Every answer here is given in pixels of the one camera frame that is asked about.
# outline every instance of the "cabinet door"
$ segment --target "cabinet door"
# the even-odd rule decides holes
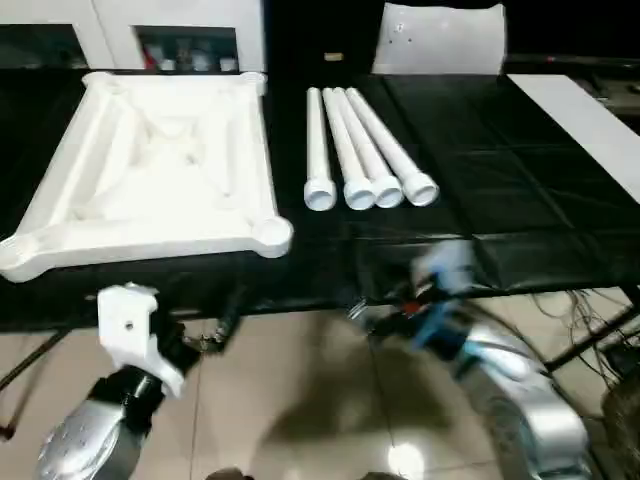
[[[0,67],[114,68],[91,0],[0,2]]]
[[[118,68],[264,70],[260,0],[95,0],[95,6]]]

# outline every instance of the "white panel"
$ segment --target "white panel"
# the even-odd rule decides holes
[[[568,77],[509,75],[509,78],[640,203],[638,135]]]
[[[501,4],[485,10],[387,3],[373,73],[497,74],[505,55]]]
[[[89,67],[115,66],[91,0],[2,0],[0,23],[72,24]]]
[[[260,0],[95,0],[118,68],[144,68],[132,26],[236,29],[241,71],[264,71]]]

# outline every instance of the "black table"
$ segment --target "black table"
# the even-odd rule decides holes
[[[83,94],[83,72],[3,72],[0,239],[17,227]],[[216,316],[234,285],[244,314],[336,308],[345,296],[392,300],[381,272],[448,238],[476,255],[470,296],[640,283],[640,206],[506,77],[375,77],[356,86],[418,165],[440,185],[428,207],[328,212],[303,202],[311,82],[271,79],[264,99],[280,213],[294,225],[279,259],[251,252],[58,269],[24,284],[0,279],[0,331],[95,325],[95,294],[133,281],[160,291],[176,318]],[[340,182],[335,153],[335,179]],[[635,316],[635,307],[627,313]]]

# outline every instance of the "white plastic tray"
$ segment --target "white plastic tray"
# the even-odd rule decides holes
[[[91,73],[15,234],[14,282],[63,266],[254,250],[284,255],[260,96],[265,77]]]

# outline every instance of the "metal table leg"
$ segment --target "metal table leg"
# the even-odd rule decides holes
[[[556,371],[574,358],[589,350],[600,340],[605,339],[637,316],[640,316],[640,290],[638,290],[636,286],[625,286],[621,287],[621,289],[631,301],[631,306],[622,313],[616,315],[613,319],[609,320],[606,325],[599,330],[594,331],[584,340],[572,345],[554,359],[545,362],[545,367],[547,367],[549,372],[552,373]]]

